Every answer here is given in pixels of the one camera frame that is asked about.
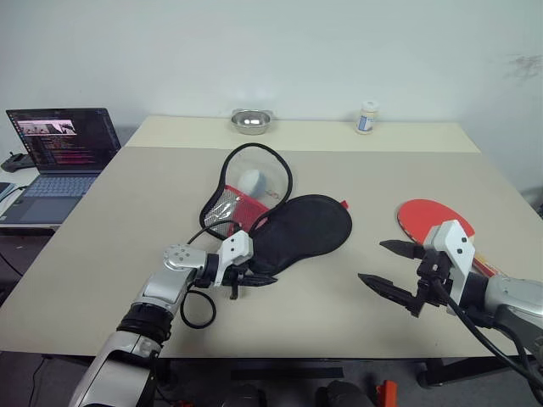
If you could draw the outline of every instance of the laptop keyboard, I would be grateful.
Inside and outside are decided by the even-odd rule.
[[[25,190],[26,197],[82,197],[94,176],[41,176]]]

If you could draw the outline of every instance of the label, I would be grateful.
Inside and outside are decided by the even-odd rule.
[[[360,121],[358,122],[358,130],[360,131],[370,131],[373,127],[373,122],[375,119],[373,117],[360,116]]]

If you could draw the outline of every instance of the metal bowl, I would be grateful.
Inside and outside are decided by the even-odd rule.
[[[232,124],[242,134],[256,136],[266,132],[272,121],[269,110],[236,109],[232,112]]]

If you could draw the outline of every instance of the white ball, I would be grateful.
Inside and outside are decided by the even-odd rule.
[[[259,198],[266,192],[266,177],[258,170],[246,170],[239,177],[238,190],[252,198]]]

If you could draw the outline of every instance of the white bottle cap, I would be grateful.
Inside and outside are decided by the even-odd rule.
[[[362,102],[362,108],[367,112],[374,113],[379,110],[379,103],[374,100],[366,100]]]

